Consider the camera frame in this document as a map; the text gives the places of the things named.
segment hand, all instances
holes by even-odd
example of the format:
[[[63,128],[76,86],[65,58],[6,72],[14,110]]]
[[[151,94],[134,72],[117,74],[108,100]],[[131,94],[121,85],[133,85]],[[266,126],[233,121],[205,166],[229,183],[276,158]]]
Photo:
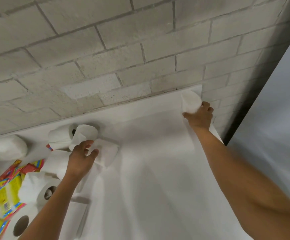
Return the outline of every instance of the hand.
[[[92,140],[87,140],[81,142],[81,144],[74,147],[73,152],[69,156],[66,177],[70,177],[71,180],[77,181],[79,183],[82,178],[90,171],[95,158],[97,157],[99,150],[95,149],[86,156],[88,153],[88,148],[94,143]]]
[[[202,102],[201,107],[194,114],[183,113],[188,120],[189,125],[195,131],[197,129],[207,129],[211,126],[212,112],[214,109],[210,107],[208,102]]]

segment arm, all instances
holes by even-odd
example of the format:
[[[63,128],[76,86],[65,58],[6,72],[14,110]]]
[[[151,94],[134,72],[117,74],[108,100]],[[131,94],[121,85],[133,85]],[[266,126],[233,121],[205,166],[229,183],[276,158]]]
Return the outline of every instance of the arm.
[[[210,131],[213,108],[184,113],[220,189],[242,228],[255,240],[290,240],[290,199],[269,178],[232,153]]]
[[[91,169],[98,149],[86,156],[92,140],[75,146],[69,157],[66,174],[55,193],[20,236],[19,240],[58,240],[70,199],[81,179]]]

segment cardboard tube hole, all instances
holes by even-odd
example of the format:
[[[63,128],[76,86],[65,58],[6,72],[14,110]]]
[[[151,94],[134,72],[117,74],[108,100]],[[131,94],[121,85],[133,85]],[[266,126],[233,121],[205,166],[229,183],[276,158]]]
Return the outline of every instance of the cardboard tube hole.
[[[29,217],[28,216],[22,216],[18,222],[15,224],[13,234],[14,236],[20,236],[22,233],[26,230],[29,224]]]
[[[55,192],[56,190],[56,186],[51,186],[49,187],[46,191],[45,191],[45,194],[44,194],[44,198],[46,200],[49,200],[49,198],[53,195],[53,193]]]

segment person's left arm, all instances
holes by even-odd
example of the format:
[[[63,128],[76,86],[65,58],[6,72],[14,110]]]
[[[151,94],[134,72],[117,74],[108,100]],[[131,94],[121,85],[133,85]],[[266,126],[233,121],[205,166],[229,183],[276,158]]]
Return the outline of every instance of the person's left arm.
[[[99,151],[95,149],[86,156],[94,141],[87,140],[75,146],[68,161],[66,174],[54,194],[19,240],[58,240],[67,208],[74,190],[82,178],[90,171]]]

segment brick wall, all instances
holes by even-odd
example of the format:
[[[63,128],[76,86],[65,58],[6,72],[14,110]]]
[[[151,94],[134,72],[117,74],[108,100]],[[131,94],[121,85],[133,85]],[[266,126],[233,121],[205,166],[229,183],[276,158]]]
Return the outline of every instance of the brick wall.
[[[290,0],[0,0],[0,134],[202,83],[224,137],[289,44]]]

